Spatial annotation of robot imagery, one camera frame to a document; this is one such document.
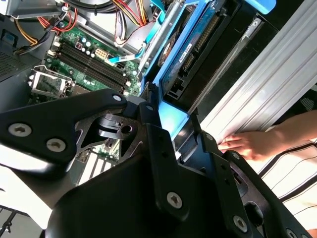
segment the ram slot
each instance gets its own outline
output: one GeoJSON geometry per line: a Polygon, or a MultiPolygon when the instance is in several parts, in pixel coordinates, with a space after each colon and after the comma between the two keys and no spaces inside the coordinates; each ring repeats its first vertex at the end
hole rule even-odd
{"type": "Polygon", "coordinates": [[[100,74],[103,74],[105,77],[118,82],[122,86],[126,83],[127,77],[124,77],[121,73],[117,72],[114,67],[107,65],[106,63],[101,63],[97,59],[91,58],[90,56],[86,55],[85,53],[78,51],[77,49],[63,44],[60,52],[70,56],[71,58],[75,59],[76,61],[81,61],[86,66],[90,67],[93,70],[98,71],[100,74]]]}
{"type": "Polygon", "coordinates": [[[108,78],[104,77],[102,74],[99,74],[97,71],[94,71],[91,68],[86,67],[84,64],[78,61],[75,61],[71,57],[64,54],[60,54],[58,58],[63,63],[82,72],[86,76],[97,80],[98,82],[104,84],[105,86],[109,88],[112,88],[113,90],[117,92],[122,92],[122,86],[120,84],[117,84],[116,82],[113,82],[112,80],[109,80],[108,78]]]}

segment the ventilation grille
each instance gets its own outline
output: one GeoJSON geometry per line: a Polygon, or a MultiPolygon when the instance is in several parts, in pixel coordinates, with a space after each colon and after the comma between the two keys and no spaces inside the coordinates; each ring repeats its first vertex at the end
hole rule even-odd
{"type": "Polygon", "coordinates": [[[26,64],[23,62],[20,62],[15,58],[0,52],[0,77],[25,66],[26,64]]]}
{"type": "Polygon", "coordinates": [[[314,101],[312,99],[309,98],[303,98],[301,100],[301,103],[304,105],[306,111],[311,111],[314,108],[314,101]]]}

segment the striped fabric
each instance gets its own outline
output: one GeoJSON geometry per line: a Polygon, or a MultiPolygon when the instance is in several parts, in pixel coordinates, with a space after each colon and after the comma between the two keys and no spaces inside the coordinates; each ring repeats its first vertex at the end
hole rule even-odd
{"type": "Polygon", "coordinates": [[[248,161],[306,230],[317,229],[317,140],[265,161],[248,161]]]}

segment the motherboard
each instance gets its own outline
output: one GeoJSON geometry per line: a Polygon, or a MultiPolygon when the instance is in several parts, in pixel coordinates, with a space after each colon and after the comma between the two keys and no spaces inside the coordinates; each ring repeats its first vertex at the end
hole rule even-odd
{"type": "Polygon", "coordinates": [[[112,64],[111,57],[120,57],[113,46],[101,43],[80,28],[56,36],[46,58],[46,66],[72,77],[88,91],[112,88],[124,95],[138,95],[138,64],[133,61],[112,64]]]}

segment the screw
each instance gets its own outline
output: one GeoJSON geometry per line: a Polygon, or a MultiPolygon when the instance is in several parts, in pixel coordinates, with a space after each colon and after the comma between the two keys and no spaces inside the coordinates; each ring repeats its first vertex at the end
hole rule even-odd
{"type": "Polygon", "coordinates": [[[122,101],[122,99],[118,95],[114,95],[113,99],[115,99],[116,101],[119,101],[119,102],[122,101]]]}
{"type": "Polygon", "coordinates": [[[240,159],[240,156],[239,156],[237,153],[234,153],[234,152],[233,152],[232,155],[233,155],[233,157],[236,158],[237,160],[240,159]]]}
{"type": "Polygon", "coordinates": [[[290,229],[286,229],[286,233],[287,233],[289,238],[297,238],[295,233],[292,230],[290,230],[290,229]]]}
{"type": "Polygon", "coordinates": [[[180,209],[183,205],[183,201],[180,196],[175,192],[169,192],[167,194],[167,202],[176,209],[180,209]]]}
{"type": "Polygon", "coordinates": [[[239,216],[234,216],[233,217],[233,222],[235,224],[235,226],[242,231],[243,233],[246,233],[248,231],[248,227],[247,224],[245,223],[245,221],[239,217],[239,216]]]}
{"type": "Polygon", "coordinates": [[[153,111],[154,109],[151,106],[147,106],[147,109],[153,111]]]}
{"type": "Polygon", "coordinates": [[[28,125],[23,123],[14,123],[9,126],[8,130],[12,135],[18,137],[28,136],[32,132],[32,129],[28,125]]]}
{"type": "Polygon", "coordinates": [[[209,135],[209,134],[207,134],[207,138],[208,138],[209,140],[213,140],[213,137],[212,137],[211,135],[209,135]]]}
{"type": "Polygon", "coordinates": [[[65,27],[65,23],[64,23],[63,21],[61,21],[61,22],[59,23],[59,27],[61,27],[61,28],[65,27]]]}
{"type": "Polygon", "coordinates": [[[64,141],[53,138],[46,142],[46,146],[49,150],[53,152],[62,152],[66,149],[66,144],[64,141]]]}

